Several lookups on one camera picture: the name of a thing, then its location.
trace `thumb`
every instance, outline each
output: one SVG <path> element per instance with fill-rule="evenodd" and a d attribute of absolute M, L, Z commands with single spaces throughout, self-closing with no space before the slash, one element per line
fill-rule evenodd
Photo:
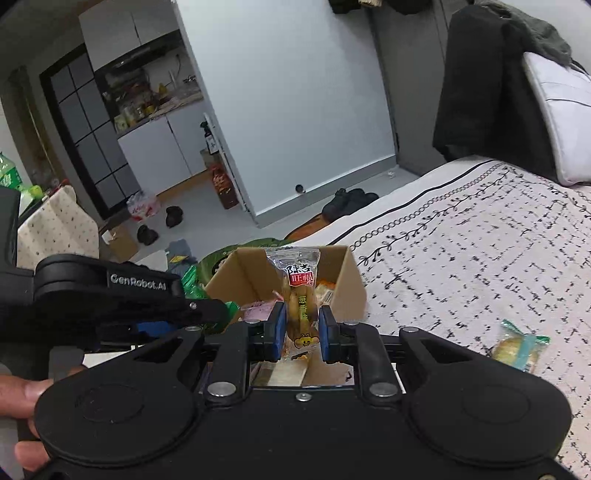
<path fill-rule="evenodd" d="M 35 403 L 53 380 L 34 382 L 0 375 L 0 416 L 27 419 L 33 416 Z"/>

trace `white cabinet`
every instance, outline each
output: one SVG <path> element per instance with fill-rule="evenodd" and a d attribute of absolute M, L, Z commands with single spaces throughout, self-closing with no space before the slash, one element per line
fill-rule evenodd
<path fill-rule="evenodd" d="M 126 0 L 143 44 L 178 30 L 170 0 Z"/>
<path fill-rule="evenodd" d="M 140 46 L 134 19 L 124 2 L 103 0 L 79 18 L 94 71 Z"/>
<path fill-rule="evenodd" d="M 103 0 L 79 18 L 94 71 L 178 30 L 170 0 Z"/>
<path fill-rule="evenodd" d="M 201 150 L 207 148 L 207 144 L 199 126 L 205 120 L 204 112 L 205 102 L 201 101 L 177 108 L 166 115 L 191 175 L 205 170 Z"/>
<path fill-rule="evenodd" d="M 124 135 L 119 145 L 146 192 L 159 194 L 191 176 L 164 116 Z"/>

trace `upper cabinet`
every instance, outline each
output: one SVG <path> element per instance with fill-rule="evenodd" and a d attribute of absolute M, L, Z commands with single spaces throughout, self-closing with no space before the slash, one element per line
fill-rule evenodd
<path fill-rule="evenodd" d="M 126 0 L 141 44 L 178 30 L 170 0 Z"/>
<path fill-rule="evenodd" d="M 86 50 L 97 71 L 141 44 L 134 19 L 124 2 L 103 0 L 80 15 Z"/>
<path fill-rule="evenodd" d="M 79 18 L 94 71 L 178 29 L 170 0 L 103 0 Z"/>

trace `range hood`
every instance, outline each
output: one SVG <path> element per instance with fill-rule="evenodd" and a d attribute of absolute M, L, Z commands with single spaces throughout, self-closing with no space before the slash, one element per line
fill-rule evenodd
<path fill-rule="evenodd" d="M 151 61 L 164 56 L 167 52 L 181 47 L 182 45 L 183 39 L 181 37 L 181 32 L 180 30 L 175 30 L 174 32 L 152 40 L 150 43 L 146 43 L 146 45 L 142 45 L 130 52 L 127 52 L 125 55 L 120 56 L 118 59 L 101 67 L 97 73 L 106 74 L 109 72 L 130 72 L 131 70 L 136 70 L 143 67 Z"/>

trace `green plastic bottle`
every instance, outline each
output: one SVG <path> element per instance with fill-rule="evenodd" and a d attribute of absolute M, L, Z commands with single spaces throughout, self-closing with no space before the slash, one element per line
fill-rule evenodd
<path fill-rule="evenodd" d="M 17 166 L 0 152 L 0 186 L 21 190 L 22 180 Z"/>

